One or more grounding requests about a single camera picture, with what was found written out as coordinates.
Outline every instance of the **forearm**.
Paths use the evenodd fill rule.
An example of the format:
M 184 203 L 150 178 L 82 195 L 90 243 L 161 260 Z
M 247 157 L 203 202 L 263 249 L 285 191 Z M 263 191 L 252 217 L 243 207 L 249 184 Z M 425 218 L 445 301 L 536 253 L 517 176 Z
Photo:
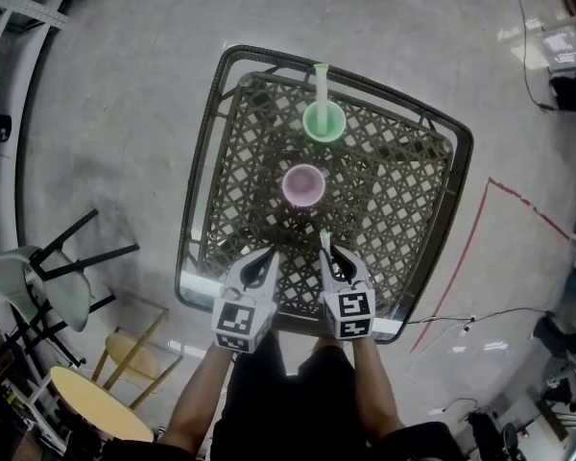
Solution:
M 211 345 L 181 392 L 166 433 L 159 441 L 196 455 L 203 443 L 222 392 L 232 352 Z
M 371 442 L 403 428 L 395 395 L 371 337 L 352 342 L 358 415 Z

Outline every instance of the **black sleeve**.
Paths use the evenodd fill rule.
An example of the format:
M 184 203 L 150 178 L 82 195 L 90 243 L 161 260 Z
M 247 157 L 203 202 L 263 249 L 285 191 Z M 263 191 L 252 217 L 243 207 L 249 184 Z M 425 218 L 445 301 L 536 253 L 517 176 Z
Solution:
M 124 461 L 125 459 L 194 461 L 195 457 L 181 448 L 151 442 L 114 439 L 105 444 L 102 461 Z
M 442 461 L 465 459 L 447 425 L 442 422 L 428 422 L 396 430 L 372 447 L 372 458 L 380 461 L 426 457 Z

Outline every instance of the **black shorts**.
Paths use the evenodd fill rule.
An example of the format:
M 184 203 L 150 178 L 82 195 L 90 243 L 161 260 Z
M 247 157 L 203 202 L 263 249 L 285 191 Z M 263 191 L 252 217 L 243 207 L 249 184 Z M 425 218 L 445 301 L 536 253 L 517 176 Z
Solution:
M 251 440 L 246 443 L 249 455 L 243 452 L 246 458 L 256 445 L 274 445 L 273 452 L 281 449 L 281 457 L 289 452 L 299 457 L 304 449 L 319 451 L 324 458 L 334 451 L 342 457 L 362 452 L 366 437 L 356 411 L 354 369 L 344 351 L 318 349 L 296 376 L 286 375 L 272 333 L 255 353 L 239 355 L 222 420 L 213 431 L 213 459 L 235 459 L 235 446 L 245 439 Z

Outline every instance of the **woven lattice table surface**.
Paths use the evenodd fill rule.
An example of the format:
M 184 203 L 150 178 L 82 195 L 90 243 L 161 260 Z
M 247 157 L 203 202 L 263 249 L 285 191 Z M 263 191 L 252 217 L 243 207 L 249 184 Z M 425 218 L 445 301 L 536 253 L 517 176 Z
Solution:
M 273 246 L 283 258 L 279 310 L 320 317 L 319 230 L 366 261 L 376 315 L 387 317 L 418 262 L 452 161 L 444 136 L 384 109 L 330 92 L 346 113 L 344 135 L 309 139 L 302 113 L 315 91 L 303 82 L 248 74 L 232 100 L 204 217 L 197 270 L 218 278 L 241 255 Z M 310 208 L 282 197 L 292 166 L 325 173 L 326 191 Z

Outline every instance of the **cup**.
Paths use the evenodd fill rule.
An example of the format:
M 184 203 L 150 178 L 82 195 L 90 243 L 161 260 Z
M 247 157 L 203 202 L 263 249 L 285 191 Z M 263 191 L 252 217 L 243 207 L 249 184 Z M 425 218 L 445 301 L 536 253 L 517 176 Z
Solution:
M 310 104 L 303 113 L 303 127 L 307 135 L 317 142 L 332 142 L 339 138 L 346 129 L 346 114 L 338 104 L 326 103 L 326 132 L 318 131 L 318 112 L 316 105 Z
M 291 167 L 281 182 L 286 200 L 295 206 L 314 205 L 322 198 L 325 188 L 323 173 L 309 164 Z

